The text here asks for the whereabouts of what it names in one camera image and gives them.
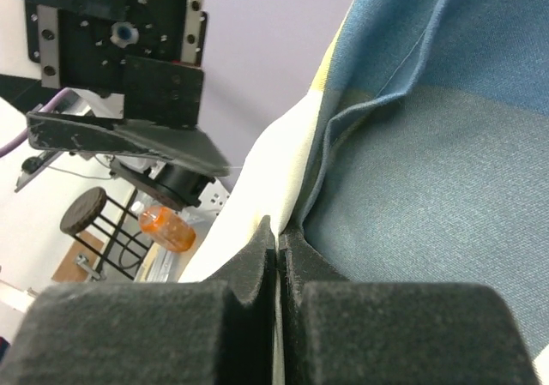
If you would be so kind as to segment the patchwork pillowcase blue beige white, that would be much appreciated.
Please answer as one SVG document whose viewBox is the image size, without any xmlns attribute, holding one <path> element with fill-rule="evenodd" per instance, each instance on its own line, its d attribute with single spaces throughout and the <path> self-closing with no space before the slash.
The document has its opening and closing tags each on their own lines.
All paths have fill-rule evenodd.
<svg viewBox="0 0 549 385">
<path fill-rule="evenodd" d="M 353 0 L 182 274 L 296 220 L 356 280 L 479 282 L 548 380 L 548 0 Z"/>
</svg>

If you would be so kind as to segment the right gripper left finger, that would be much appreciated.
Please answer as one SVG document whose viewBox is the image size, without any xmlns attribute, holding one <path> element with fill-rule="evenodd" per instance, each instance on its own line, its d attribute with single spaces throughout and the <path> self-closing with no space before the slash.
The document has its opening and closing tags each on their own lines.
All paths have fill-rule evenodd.
<svg viewBox="0 0 549 385">
<path fill-rule="evenodd" d="M 268 219 L 197 283 L 45 290 L 1 363 L 4 384 L 269 384 L 274 247 Z"/>
</svg>

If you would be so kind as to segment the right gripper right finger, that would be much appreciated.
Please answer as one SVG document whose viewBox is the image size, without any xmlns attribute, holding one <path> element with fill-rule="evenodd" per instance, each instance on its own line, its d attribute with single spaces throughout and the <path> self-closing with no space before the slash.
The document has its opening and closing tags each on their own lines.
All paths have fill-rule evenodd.
<svg viewBox="0 0 549 385">
<path fill-rule="evenodd" d="M 506 303 L 491 288 L 359 283 L 296 227 L 280 236 L 289 384 L 535 384 Z"/>
</svg>

